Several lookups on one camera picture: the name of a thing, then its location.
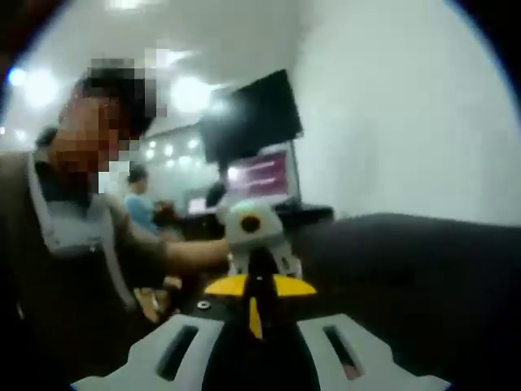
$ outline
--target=person in blue shirt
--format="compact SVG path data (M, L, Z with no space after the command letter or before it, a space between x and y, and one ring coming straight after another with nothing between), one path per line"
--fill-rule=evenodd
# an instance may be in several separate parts
M154 203L145 196L148 189L148 172L141 165L130 165L128 177L129 194L125 197L125 208L133 222L153 235L158 235L159 229L154 224L154 215L158 213Z

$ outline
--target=white plastic part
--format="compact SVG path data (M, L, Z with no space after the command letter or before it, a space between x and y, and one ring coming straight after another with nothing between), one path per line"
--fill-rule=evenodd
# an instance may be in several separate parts
M417 377L398 367L387 344L360 327L348 316L338 314L297 323L317 371L317 391L443 391L449 383L434 376ZM223 322L175 315L163 326L134 345L129 361L104 378L88 377L74 384L78 391L203 391L204 373ZM195 327L190 343L172 381L157 373L158 363L184 327ZM325 328L333 327L361 376L350 380Z
M255 232L246 232L241 226L245 217L258 218L260 228ZM291 253L291 245L284 235L282 222L269 205L243 201L230 208L223 208L220 219L225 226L226 242L230 246L230 275L247 274L250 252L262 247L273 256L280 275L293 275L302 279L300 260Z

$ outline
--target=ceiling light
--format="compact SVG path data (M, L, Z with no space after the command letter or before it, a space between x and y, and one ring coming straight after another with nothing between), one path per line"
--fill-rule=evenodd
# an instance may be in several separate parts
M118 10L134 10L141 5L141 0L110 0L109 7Z
M196 113L208 106L212 90L196 77L183 77L172 86L172 100L180 112Z
M173 147L170 145L170 144L167 144L165 147L164 147L164 154L166 156L171 156L173 154Z
M52 102L58 93L58 84L46 70L30 72L24 84L25 98L34 108Z
M190 56L189 51L169 51L165 49L157 49L155 51L155 68L169 68L177 61Z
M147 149L147 151L145 152L145 157L147 158L147 160L150 160L151 158L154 157L154 150L153 149Z
M199 140L197 138L193 138L192 140L190 140L188 142L188 147L190 149L194 149L195 147L197 147L199 145Z
M27 73L20 68L13 68L9 72L9 82L12 86L21 86L25 83L25 79L27 78Z
M180 165L188 165L190 163L191 158L189 156L181 156L179 158Z
M18 139L18 141L24 142L27 140L27 134L23 130L16 130L15 136Z

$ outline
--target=monitor screen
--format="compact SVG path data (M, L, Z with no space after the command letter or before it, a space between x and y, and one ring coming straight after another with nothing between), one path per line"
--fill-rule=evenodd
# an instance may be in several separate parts
M286 71L233 94L214 97L200 123L206 161L231 163L300 135L302 126Z

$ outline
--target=black cushion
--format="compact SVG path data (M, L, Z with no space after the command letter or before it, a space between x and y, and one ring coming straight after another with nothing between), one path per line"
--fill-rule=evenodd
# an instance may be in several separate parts
M417 375L456 381L519 347L519 228L375 214L310 227L294 247L322 312L348 314Z

